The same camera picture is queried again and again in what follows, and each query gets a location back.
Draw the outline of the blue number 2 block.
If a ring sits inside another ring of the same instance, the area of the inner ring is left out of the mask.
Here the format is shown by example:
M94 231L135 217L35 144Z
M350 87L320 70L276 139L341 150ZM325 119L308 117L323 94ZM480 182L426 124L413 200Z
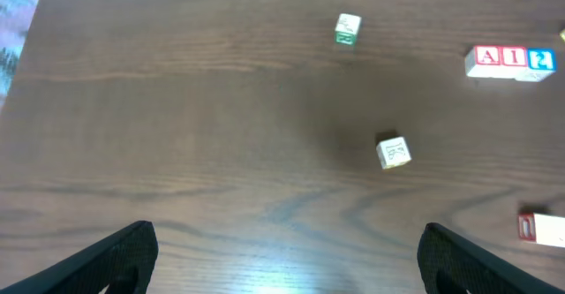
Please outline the blue number 2 block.
M540 82L557 71L556 56L552 49L527 49L526 68L515 77L516 81Z

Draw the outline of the red letter A block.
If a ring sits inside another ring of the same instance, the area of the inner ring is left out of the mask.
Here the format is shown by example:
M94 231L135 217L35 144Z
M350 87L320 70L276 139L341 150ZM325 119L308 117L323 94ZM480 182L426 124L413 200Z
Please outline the red letter A block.
M500 47L476 45L464 59L465 73L471 78L497 78L501 73Z

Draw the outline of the red letter I block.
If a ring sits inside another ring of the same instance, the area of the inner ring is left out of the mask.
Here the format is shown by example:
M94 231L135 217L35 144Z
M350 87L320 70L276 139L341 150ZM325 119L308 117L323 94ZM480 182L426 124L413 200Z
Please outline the red letter I block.
M501 46L501 76L514 79L527 69L527 50L523 46Z

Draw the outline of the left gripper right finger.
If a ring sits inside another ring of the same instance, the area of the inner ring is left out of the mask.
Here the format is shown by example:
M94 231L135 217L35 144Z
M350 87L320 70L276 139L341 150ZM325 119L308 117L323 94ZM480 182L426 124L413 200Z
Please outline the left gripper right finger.
M564 294L436 222L426 225L417 259L431 294Z

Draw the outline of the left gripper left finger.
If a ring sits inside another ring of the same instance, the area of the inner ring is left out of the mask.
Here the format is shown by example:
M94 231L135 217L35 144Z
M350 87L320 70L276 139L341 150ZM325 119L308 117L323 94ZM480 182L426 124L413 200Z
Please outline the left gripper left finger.
M154 225L137 221L1 294L145 294L158 251Z

